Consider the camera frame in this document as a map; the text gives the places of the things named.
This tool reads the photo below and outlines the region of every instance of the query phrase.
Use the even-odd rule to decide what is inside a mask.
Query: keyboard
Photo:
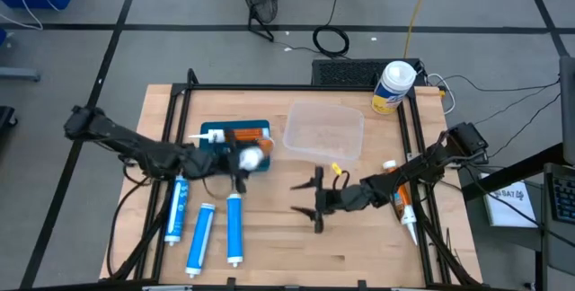
[[[553,219],[575,224],[575,177],[553,177]]]

